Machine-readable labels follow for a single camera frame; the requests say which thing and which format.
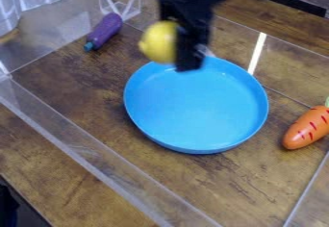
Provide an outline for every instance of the yellow ball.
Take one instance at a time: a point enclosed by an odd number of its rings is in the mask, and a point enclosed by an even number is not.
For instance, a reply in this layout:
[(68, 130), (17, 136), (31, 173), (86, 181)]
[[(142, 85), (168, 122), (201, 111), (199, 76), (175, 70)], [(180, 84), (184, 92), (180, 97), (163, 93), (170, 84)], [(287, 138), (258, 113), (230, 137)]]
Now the yellow ball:
[(159, 21), (144, 31), (139, 49), (156, 63), (175, 62), (178, 26), (174, 21)]

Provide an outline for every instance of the purple eggplant toy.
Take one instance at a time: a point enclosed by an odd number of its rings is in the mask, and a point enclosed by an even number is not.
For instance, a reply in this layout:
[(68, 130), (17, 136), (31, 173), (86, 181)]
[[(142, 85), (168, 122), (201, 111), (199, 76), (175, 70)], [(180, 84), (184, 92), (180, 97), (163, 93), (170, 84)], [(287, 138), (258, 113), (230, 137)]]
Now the purple eggplant toy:
[(108, 39), (118, 33), (123, 21), (116, 13), (108, 13), (100, 23), (96, 25), (94, 31), (87, 35), (84, 51), (91, 49), (98, 50)]

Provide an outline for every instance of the blue bowl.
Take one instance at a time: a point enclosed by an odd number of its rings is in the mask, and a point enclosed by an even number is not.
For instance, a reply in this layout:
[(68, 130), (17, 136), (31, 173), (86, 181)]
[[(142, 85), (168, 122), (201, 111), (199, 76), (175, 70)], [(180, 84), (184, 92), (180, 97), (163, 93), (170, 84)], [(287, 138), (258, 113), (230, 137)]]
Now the blue bowl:
[(226, 151), (261, 129), (266, 92), (235, 64), (207, 57), (201, 70), (147, 63), (124, 89), (128, 115), (159, 145), (188, 154)]

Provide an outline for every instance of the carrot toy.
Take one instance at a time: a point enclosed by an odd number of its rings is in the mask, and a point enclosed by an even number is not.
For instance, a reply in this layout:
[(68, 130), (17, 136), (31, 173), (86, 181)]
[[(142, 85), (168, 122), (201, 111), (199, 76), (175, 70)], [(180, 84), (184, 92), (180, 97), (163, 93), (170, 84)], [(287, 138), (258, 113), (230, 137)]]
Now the carrot toy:
[(314, 143), (329, 134), (329, 97), (324, 106), (314, 106), (297, 119), (283, 135), (282, 145), (297, 149)]

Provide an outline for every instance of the wooden table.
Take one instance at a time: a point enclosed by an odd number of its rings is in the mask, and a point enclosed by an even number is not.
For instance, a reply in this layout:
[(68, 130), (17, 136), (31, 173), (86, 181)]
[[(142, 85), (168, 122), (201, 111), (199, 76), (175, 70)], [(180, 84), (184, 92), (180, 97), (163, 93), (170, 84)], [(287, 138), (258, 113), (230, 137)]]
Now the wooden table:
[[(215, 12), (329, 55), (328, 20), (265, 0), (229, 0)], [(242, 37), (238, 27), (222, 20), (214, 26), (214, 52), (246, 67), (254, 46), (249, 39), (258, 34), (247, 30)], [(223, 226), (281, 226), (324, 158), (328, 138), (294, 152), (281, 148), (279, 139), (293, 120), (328, 95), (328, 62), (270, 38), (255, 69), (271, 105), (265, 127), (237, 149), (190, 156), (148, 141), (122, 106), (126, 81), (148, 61), (136, 48), (140, 35), (123, 26), (103, 49), (88, 54), (81, 38), (13, 77)], [(3, 106), (0, 138), (0, 173), (53, 226), (155, 225)]]

